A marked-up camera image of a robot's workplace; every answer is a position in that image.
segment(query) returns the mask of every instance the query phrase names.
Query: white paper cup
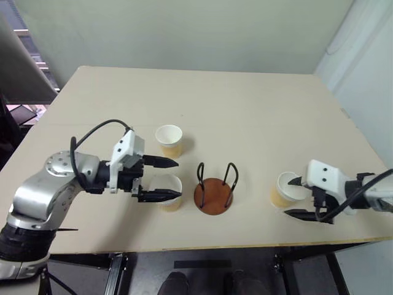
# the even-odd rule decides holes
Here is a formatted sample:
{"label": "white paper cup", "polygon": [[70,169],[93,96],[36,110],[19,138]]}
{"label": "white paper cup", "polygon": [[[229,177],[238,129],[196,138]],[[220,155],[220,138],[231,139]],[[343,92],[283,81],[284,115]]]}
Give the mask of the white paper cup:
{"label": "white paper cup", "polygon": [[[155,189],[172,189],[176,192],[182,192],[182,181],[173,174],[157,175],[153,177],[149,186],[150,191]],[[162,210],[172,212],[179,209],[181,203],[182,196],[157,204]]]}
{"label": "white paper cup", "polygon": [[163,125],[155,132],[155,139],[160,143],[164,156],[171,159],[182,154],[182,136],[182,130],[175,125]]}
{"label": "white paper cup", "polygon": [[289,181],[297,177],[299,176],[294,172],[284,172],[278,176],[276,187],[270,195],[270,200],[274,206],[289,207],[311,195],[311,191],[305,187],[288,184]]}

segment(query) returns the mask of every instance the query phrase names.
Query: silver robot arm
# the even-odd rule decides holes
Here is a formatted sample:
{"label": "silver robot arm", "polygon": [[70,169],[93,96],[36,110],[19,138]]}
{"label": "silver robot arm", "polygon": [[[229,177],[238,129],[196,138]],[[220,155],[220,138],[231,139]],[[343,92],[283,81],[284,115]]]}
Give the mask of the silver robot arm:
{"label": "silver robot arm", "polygon": [[312,160],[304,176],[289,181],[290,185],[303,186],[313,191],[315,213],[291,209],[286,214],[305,221],[333,224],[334,217],[342,211],[356,214],[357,209],[393,212],[393,170],[380,175],[359,173],[356,179],[346,176],[340,169]]}
{"label": "silver robot arm", "polygon": [[171,159],[144,155],[144,140],[130,128],[114,146],[111,161],[71,149],[50,156],[43,169],[15,193],[0,233],[0,280],[32,277],[45,266],[56,232],[81,191],[102,194],[109,188],[114,194],[121,189],[139,202],[162,202],[181,195],[167,189],[144,191],[144,165],[178,166]]}

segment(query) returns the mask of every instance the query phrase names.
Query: black cable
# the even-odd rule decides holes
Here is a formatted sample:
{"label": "black cable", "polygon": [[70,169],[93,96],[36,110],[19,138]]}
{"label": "black cable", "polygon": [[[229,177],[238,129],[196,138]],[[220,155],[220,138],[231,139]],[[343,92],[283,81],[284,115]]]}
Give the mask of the black cable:
{"label": "black cable", "polygon": [[91,135],[93,134],[95,131],[97,131],[97,129],[101,128],[104,125],[107,125],[109,123],[119,123],[122,124],[125,127],[125,132],[131,130],[131,127],[129,127],[126,123],[124,123],[121,120],[117,120],[117,119],[111,119],[111,120],[107,120],[104,121],[100,124],[98,124],[96,127],[94,127],[93,129],[91,129],[88,133],[85,134],[84,137],[82,137],[78,142],[76,142],[76,137],[73,136],[71,137],[71,142],[69,145],[69,158],[71,160],[71,166],[72,166],[72,171],[75,174],[75,177],[79,183],[79,185],[82,187],[82,189],[86,190],[86,183],[84,178],[82,177],[82,174],[78,171],[77,167],[76,167],[76,160],[75,160],[75,150]]}
{"label": "black cable", "polygon": [[315,217],[319,222],[324,222],[326,220],[332,219],[336,217],[339,213],[341,213],[347,206],[350,206],[354,203],[358,198],[360,198],[369,188],[380,182],[382,179],[388,177],[389,175],[393,174],[393,169],[389,169],[384,173],[378,175],[377,177],[370,180],[364,186],[362,186],[357,191],[354,191],[342,204],[338,207],[334,208],[331,212],[327,213],[325,216],[321,217],[319,212],[320,208],[316,208],[315,210]]}

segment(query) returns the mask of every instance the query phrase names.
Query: table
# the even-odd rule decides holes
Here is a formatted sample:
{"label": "table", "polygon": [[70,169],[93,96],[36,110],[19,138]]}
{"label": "table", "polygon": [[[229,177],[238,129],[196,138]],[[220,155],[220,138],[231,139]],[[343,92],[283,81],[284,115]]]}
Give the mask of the table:
{"label": "table", "polygon": [[[0,173],[0,218],[6,220],[16,188],[54,152],[68,149],[106,119],[132,125],[146,141],[146,154],[161,155],[154,131],[176,124],[184,131],[179,167],[146,167],[153,175],[174,173],[184,202],[174,213],[140,204],[129,194],[81,193],[51,253],[107,253],[250,246],[317,245],[392,238],[393,215],[373,210],[341,214],[335,225],[296,220],[270,203],[282,171],[300,174],[311,159],[340,167],[350,176],[385,167],[340,105],[313,75],[174,71],[82,66],[47,113],[27,134]],[[108,125],[79,149],[110,159],[122,127]],[[203,214],[193,202],[196,170],[223,178],[227,163],[239,170],[231,208]],[[311,209],[310,200],[295,208]]]}

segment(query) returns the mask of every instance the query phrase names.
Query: dark floor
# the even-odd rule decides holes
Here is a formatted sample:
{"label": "dark floor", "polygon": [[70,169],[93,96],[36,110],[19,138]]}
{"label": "dark floor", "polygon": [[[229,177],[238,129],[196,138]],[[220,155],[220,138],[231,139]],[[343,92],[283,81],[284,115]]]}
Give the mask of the dark floor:
{"label": "dark floor", "polygon": [[[187,250],[139,253],[131,281],[130,295],[156,295],[162,282],[172,271],[181,271],[189,278],[191,295],[222,294],[224,274],[243,269],[259,278],[274,295],[284,295],[282,276],[273,268],[278,248],[245,248],[218,250]],[[231,267],[174,269],[175,261],[220,260]],[[296,262],[295,274],[300,294],[338,294],[325,256]],[[66,265],[49,264],[49,271],[68,284],[78,294],[104,294],[108,272]],[[52,283],[54,295],[67,294]]]}

